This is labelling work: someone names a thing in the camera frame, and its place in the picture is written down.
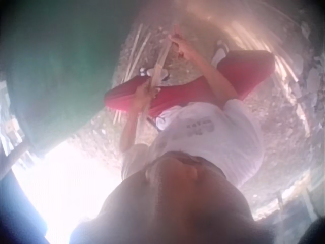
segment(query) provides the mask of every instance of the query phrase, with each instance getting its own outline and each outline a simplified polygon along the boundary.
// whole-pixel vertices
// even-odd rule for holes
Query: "pant leg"
[[[274,56],[267,51],[231,51],[219,62],[217,69],[234,86],[239,99],[244,99],[258,84],[268,78],[275,69]],[[136,76],[105,94],[105,105],[127,111],[134,93],[148,77]],[[216,104],[204,76],[185,84],[160,87],[161,91],[151,102],[149,114],[157,117],[164,110],[189,102]]]

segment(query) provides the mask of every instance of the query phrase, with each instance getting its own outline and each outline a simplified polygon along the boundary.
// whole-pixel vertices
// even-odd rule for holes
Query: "hand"
[[[147,80],[142,85],[138,86],[134,97],[133,107],[138,111],[143,111],[143,109],[158,94],[158,91],[158,88],[151,88],[150,80]]]
[[[168,37],[178,46],[180,56],[184,56],[187,60],[192,60],[197,55],[197,51],[183,38],[177,25],[174,26],[174,35],[169,35]]]

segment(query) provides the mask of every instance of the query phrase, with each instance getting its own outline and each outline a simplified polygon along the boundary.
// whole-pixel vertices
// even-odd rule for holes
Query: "dirt ground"
[[[261,125],[266,149],[260,171],[240,189],[257,219],[269,214],[266,206],[276,199],[277,192],[297,184],[308,170],[323,167],[322,40],[315,34],[317,19],[310,17],[309,6],[287,2],[150,1],[139,13],[121,47],[113,78],[117,85],[124,76],[140,23],[144,28],[139,43],[148,32],[151,38],[133,75],[138,74],[140,67],[154,66],[173,23],[180,25],[184,36],[208,59],[220,38],[229,41],[231,50],[263,49],[274,53],[275,74],[244,100]],[[170,79],[163,85],[184,84],[200,76],[192,64],[177,58],[172,51],[165,68],[170,72]],[[310,74],[313,69],[318,79]],[[121,123],[115,125],[114,114],[115,111],[103,109],[69,143],[79,147],[86,157],[97,158],[119,174],[121,155],[117,145],[125,114]],[[149,145],[157,131],[150,124],[143,131],[137,140]]]

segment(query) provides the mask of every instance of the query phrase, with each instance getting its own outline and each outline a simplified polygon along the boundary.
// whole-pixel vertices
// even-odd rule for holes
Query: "green fabric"
[[[29,0],[8,12],[2,65],[12,107],[37,153],[104,107],[140,2]]]

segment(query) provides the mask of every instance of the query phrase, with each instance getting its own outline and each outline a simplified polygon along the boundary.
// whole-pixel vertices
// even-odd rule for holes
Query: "forearm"
[[[217,103],[221,107],[226,101],[237,97],[237,92],[232,84],[198,52],[195,52],[190,60],[207,79]]]
[[[129,150],[135,143],[139,109],[132,106],[128,112],[128,118],[120,139],[120,151],[123,153]]]

